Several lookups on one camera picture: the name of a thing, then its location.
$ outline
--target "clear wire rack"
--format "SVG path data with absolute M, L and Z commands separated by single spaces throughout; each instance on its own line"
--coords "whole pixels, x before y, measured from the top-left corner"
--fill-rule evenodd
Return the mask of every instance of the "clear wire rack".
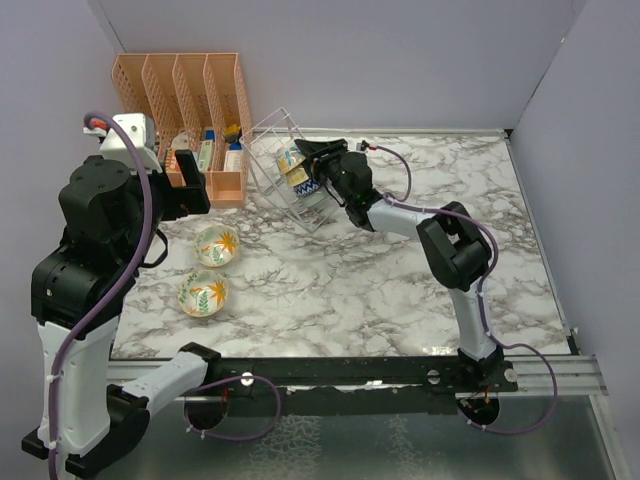
M 296 138 L 304 138 L 291 114 L 279 108 L 244 132 L 240 142 L 250 156 L 251 178 L 261 196 L 308 232 L 331 216 L 338 204 L 326 188 L 300 197 L 287 184 L 278 168 L 278 158 Z

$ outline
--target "black metal bar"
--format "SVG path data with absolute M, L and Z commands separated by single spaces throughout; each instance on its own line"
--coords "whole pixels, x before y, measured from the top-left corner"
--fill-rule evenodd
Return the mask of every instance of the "black metal bar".
M 453 394 L 435 395 L 424 387 L 385 388 L 378 390 L 340 391 L 333 387 L 287 392 L 279 389 L 282 415 L 378 415 L 428 413 L 455 415 Z M 210 405 L 215 410 L 217 405 Z M 269 417 L 275 412 L 275 398 L 269 388 L 256 386 L 251 397 L 231 398 L 230 417 Z
M 250 372 L 269 378 L 280 387 L 366 385 L 380 381 L 390 385 L 423 385 L 432 393 L 477 391 L 490 386 L 493 392 L 515 392 L 516 382 L 505 379 L 511 362 L 502 360 L 493 375 L 482 384 L 471 377 L 460 359 L 454 356 L 424 357 L 332 357 L 332 358 L 222 358 L 218 378 Z M 428 379 L 428 373 L 437 372 Z M 250 389 L 234 385 L 236 396 L 248 395 Z

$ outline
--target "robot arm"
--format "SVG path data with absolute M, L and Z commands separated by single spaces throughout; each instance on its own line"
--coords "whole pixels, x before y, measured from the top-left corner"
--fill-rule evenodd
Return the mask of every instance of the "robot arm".
M 152 194 L 151 232 L 162 220 L 209 211 L 205 181 L 188 150 L 176 152 L 186 186 L 174 188 L 153 151 L 155 128 L 143 114 L 116 115 L 143 161 Z M 141 239 L 140 178 L 116 132 L 106 128 L 100 153 L 77 168 L 59 195 L 66 220 L 60 246 L 34 270 L 31 311 L 38 321 L 45 373 L 79 320 L 122 277 Z M 170 363 L 124 386 L 107 383 L 109 351 L 132 276 L 113 300 L 71 342 L 57 379 L 58 435 L 50 439 L 49 382 L 45 378 L 42 421 L 22 442 L 39 458 L 57 452 L 58 478 L 91 478 L 131 451 L 149 419 L 169 401 L 200 386 L 216 354 L 188 345 Z
M 330 184 L 342 198 L 354 225 L 420 241 L 431 272 L 451 295 L 460 331 L 460 359 L 475 379 L 486 378 L 503 358 L 501 348 L 485 332 L 476 293 L 478 281 L 488 269 L 491 249 L 477 227 L 446 215 L 452 211 L 469 217 L 464 206 L 452 202 L 435 209 L 439 212 L 436 214 L 394 207 L 373 188 L 366 155 L 348 151 L 345 140 L 295 143 L 305 156 L 307 173 L 326 188 Z M 362 142 L 361 146 L 364 150 L 368 144 Z M 485 315 L 492 331 L 486 306 Z

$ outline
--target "white wall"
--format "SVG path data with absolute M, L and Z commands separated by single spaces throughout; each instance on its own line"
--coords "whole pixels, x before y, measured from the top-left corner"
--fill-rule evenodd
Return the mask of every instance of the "white wall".
M 39 479 L 20 451 L 42 415 L 42 348 L 30 315 L 31 272 L 64 226 L 58 192 L 96 142 L 92 109 L 119 108 L 114 51 L 84 0 L 3 2 L 0 15 L 0 477 Z
M 513 135 L 568 321 L 640 478 L 640 3 L 589 0 Z
M 237 51 L 254 121 L 513 128 L 585 0 L 99 0 L 130 52 Z

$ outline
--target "marble table surface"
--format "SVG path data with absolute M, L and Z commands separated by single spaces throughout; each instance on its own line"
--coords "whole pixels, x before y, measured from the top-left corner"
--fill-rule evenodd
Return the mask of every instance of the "marble table surface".
M 345 138 L 351 148 L 367 138 L 404 155 L 414 174 L 410 203 L 439 207 L 459 201 L 494 232 L 501 251 L 488 282 L 489 305 L 504 342 L 569 353 L 501 135 Z M 406 173 L 394 157 L 376 151 L 369 160 L 379 190 L 404 191 Z M 255 195 L 245 209 L 212 210 L 162 225 L 169 256 L 160 267 L 142 270 L 127 296 L 113 358 L 171 357 L 191 341 L 227 357 L 455 353 L 451 300 L 418 242 L 360 231 L 341 209 L 309 234 L 278 210 L 257 207 Z M 223 309 L 192 318 L 178 306 L 177 288 L 188 273 L 205 268 L 194 258 L 192 242 L 214 222 L 237 228 L 241 247 L 237 258 L 216 269 L 230 284 Z

